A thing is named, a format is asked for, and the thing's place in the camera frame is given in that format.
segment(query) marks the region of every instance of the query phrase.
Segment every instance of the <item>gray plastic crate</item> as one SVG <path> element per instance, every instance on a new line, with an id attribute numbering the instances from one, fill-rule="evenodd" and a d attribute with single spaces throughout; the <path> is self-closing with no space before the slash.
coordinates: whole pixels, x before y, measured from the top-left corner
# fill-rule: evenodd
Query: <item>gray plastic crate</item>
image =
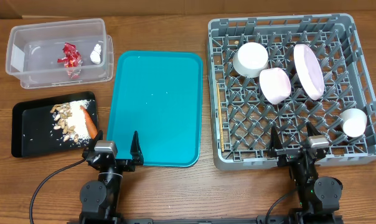
<path id="1" fill-rule="evenodd" d="M 287 71 L 292 94 L 284 102 L 268 103 L 260 93 L 257 78 L 245 78 L 234 71 L 233 55 L 247 42 L 266 47 L 270 56 L 268 68 Z M 320 100 L 311 100 L 298 80 L 293 63 L 293 47 L 298 43 L 309 45 L 321 65 L 325 92 Z M 350 15 L 213 19 L 209 22 L 207 50 L 214 164 L 220 170 L 276 166 L 276 159 L 268 159 L 265 150 L 271 126 L 277 126 L 283 146 L 298 148 L 306 139 L 307 121 L 331 144 L 327 157 L 317 164 L 356 165 L 376 159 L 376 98 Z M 339 115 L 348 108 L 359 108 L 367 114 L 365 134 L 358 138 L 347 137 L 339 126 L 342 121 Z"/>

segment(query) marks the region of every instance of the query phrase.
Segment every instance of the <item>wood grain surface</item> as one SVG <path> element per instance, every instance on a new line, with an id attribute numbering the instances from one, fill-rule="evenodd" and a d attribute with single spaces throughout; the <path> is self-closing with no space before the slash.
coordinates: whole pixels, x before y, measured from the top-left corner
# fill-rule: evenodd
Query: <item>wood grain surface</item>
<path id="1" fill-rule="evenodd" d="M 115 61 L 127 50 L 195 52 L 205 62 L 207 23 L 213 18 L 275 16 L 273 13 L 206 16 L 105 17 L 113 38 Z M 376 94 L 376 11 L 351 12 Z M 81 150 L 28 159 L 11 156 L 12 107 L 22 101 L 90 90 L 98 103 L 100 128 L 105 131 L 114 80 L 99 84 L 25 90 L 5 72 L 6 48 L 12 27 L 53 20 L 0 21 L 0 223 L 28 223 L 29 202 L 38 184 L 51 172 L 80 160 Z M 264 215 L 270 205 L 293 188 L 287 169 L 223 172 L 215 168 L 210 130 L 210 97 L 206 66 L 200 158 L 187 169 L 139 167 L 125 174 L 119 211 L 127 218 L 231 218 Z M 366 166 L 320 167 L 319 174 L 344 184 L 341 209 L 345 223 L 376 223 L 376 161 Z M 81 211 L 80 188 L 98 172 L 86 164 L 50 179 L 34 204 L 36 223 L 65 223 Z M 292 197 L 274 214 L 297 207 Z"/>

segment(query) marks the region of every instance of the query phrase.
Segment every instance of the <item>red candy wrapper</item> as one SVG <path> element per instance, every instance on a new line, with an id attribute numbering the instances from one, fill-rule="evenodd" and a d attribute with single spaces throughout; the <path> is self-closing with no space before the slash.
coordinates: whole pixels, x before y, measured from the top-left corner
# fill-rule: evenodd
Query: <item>red candy wrapper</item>
<path id="1" fill-rule="evenodd" d="M 63 63 L 65 68 L 82 66 L 83 60 L 80 53 L 76 50 L 76 46 L 73 44 L 65 43 L 65 47 L 62 49 L 65 53 L 65 57 L 58 59 L 58 63 Z M 78 78 L 81 69 L 75 69 L 67 71 L 70 78 Z"/>

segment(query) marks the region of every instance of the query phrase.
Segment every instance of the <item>teal rectangular tray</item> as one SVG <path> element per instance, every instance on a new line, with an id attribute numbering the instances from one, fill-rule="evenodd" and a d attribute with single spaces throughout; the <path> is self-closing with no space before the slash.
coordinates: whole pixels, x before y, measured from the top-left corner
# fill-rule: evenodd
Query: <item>teal rectangular tray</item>
<path id="1" fill-rule="evenodd" d="M 203 62 L 192 53 L 129 51 L 119 58 L 107 140 L 130 159 L 134 131 L 146 166 L 193 166 L 200 152 Z"/>

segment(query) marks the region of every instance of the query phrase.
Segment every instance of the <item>black plate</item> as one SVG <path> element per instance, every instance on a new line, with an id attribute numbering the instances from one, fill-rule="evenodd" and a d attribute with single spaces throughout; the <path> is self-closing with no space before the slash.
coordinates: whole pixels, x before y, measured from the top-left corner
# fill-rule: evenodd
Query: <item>black plate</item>
<path id="1" fill-rule="evenodd" d="M 90 91 L 18 103 L 12 109 L 11 154 L 38 156 L 85 147 L 87 144 L 63 142 L 62 131 L 54 130 L 55 121 L 50 113 L 54 105 L 76 100 L 91 100 L 87 111 L 98 128 L 95 95 Z"/>

